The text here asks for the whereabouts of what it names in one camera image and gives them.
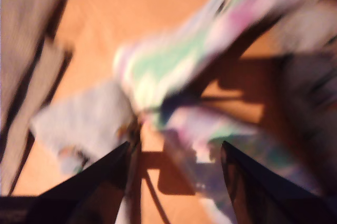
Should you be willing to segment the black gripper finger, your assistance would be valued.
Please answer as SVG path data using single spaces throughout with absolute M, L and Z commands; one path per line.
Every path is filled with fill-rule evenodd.
M 126 188 L 131 144 L 125 142 L 84 171 L 39 195 L 26 216 L 26 223 L 70 223 L 80 207 L 107 183 L 113 191 L 113 218 Z
M 222 168 L 238 223 L 323 223 L 318 197 L 227 141 L 222 145 Z

